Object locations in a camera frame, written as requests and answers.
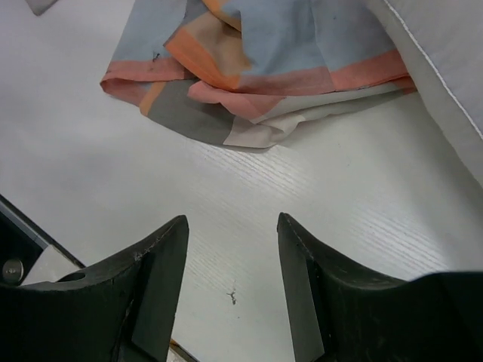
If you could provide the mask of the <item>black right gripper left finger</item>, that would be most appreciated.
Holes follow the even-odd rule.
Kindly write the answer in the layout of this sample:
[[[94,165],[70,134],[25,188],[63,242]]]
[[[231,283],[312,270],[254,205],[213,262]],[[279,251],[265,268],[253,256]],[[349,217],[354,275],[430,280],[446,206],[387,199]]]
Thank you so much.
[[[186,264],[176,216],[58,281],[1,288],[3,361],[164,361]]]

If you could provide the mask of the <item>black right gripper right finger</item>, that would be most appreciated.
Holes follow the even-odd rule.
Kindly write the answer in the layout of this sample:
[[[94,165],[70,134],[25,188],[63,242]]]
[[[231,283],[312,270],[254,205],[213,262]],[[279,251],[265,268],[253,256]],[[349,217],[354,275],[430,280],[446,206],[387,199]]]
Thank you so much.
[[[480,361],[482,274],[403,281],[319,241],[287,213],[278,252],[298,361]]]

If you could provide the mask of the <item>multicolour patchwork pillowcase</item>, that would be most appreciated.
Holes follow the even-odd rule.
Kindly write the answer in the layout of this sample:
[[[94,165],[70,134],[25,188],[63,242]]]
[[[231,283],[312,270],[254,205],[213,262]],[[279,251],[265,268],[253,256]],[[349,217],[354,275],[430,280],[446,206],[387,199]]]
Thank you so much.
[[[415,89],[361,1],[137,1],[100,85],[185,137],[258,149]]]

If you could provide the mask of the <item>white pillow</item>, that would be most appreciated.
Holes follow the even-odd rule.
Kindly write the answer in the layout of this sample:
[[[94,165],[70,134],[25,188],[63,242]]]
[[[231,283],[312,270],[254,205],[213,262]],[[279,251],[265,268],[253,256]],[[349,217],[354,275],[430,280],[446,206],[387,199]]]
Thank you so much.
[[[482,3],[368,1],[429,114],[482,179]]]

